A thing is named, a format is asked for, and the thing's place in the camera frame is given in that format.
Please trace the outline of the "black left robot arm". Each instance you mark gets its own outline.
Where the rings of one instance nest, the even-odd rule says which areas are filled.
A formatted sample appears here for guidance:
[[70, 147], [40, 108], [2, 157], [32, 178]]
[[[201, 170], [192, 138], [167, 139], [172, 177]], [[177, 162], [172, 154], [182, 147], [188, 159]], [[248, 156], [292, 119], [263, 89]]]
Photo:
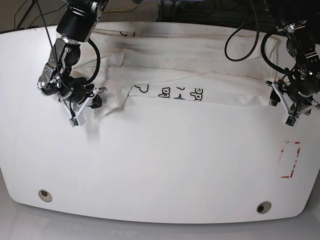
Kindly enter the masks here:
[[[318, 0], [267, 0], [266, 7], [276, 28], [270, 30], [261, 42], [261, 55], [264, 61], [283, 77], [267, 82], [272, 87], [270, 103], [282, 103], [285, 109], [284, 124], [295, 127], [300, 115], [310, 115], [312, 108], [320, 104], [313, 95], [320, 91], [320, 57], [316, 52], [316, 42], [308, 29], [308, 21], [320, 13]], [[265, 46], [269, 37], [278, 31], [287, 36], [286, 49], [295, 59], [292, 69], [281, 68], [272, 63]]]

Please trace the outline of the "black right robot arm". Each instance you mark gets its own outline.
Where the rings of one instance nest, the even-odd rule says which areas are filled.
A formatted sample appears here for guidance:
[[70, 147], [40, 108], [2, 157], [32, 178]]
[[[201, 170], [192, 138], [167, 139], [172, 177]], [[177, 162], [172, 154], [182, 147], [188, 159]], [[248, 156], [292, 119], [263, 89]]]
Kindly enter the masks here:
[[[68, 0], [67, 9], [56, 31], [60, 37], [51, 43], [49, 59], [39, 77], [37, 87], [45, 96], [56, 95], [69, 113], [72, 127], [85, 123], [85, 108], [102, 107], [99, 93], [106, 87], [97, 87], [93, 81], [98, 76], [101, 55], [90, 36], [104, 12], [106, 0]], [[72, 67], [81, 56], [81, 43], [89, 43], [96, 54], [96, 66], [90, 78], [71, 76]]]

